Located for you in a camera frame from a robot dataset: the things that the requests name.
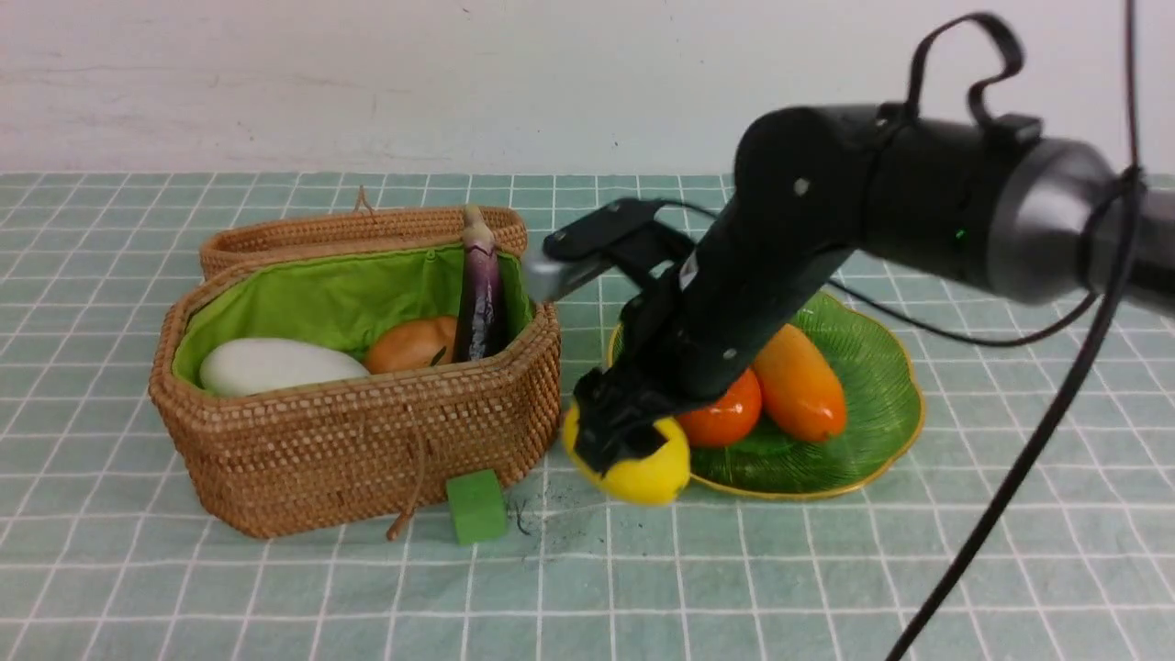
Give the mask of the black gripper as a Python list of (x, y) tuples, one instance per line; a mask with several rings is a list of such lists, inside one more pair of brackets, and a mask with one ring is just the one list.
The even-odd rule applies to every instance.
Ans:
[(658, 421), (717, 402), (736, 380), (736, 352), (701, 342), (677, 271), (650, 281), (622, 310), (622, 355), (576, 382), (572, 452), (596, 475), (667, 447)]

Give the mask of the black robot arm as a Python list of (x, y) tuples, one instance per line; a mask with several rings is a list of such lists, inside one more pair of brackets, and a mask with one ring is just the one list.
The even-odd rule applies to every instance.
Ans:
[(654, 421), (714, 402), (853, 252), (1018, 304), (1102, 297), (1022, 473), (1069, 410), (1120, 302), (1171, 315), (1171, 193), (1115, 174), (1036, 119), (916, 119), (899, 104), (768, 113), (741, 139), (734, 194), (701, 240), (660, 225), (666, 198), (620, 198), (546, 240), (550, 258), (644, 277), (622, 313), (625, 351), (575, 389), (566, 421), (593, 475), (654, 454)]

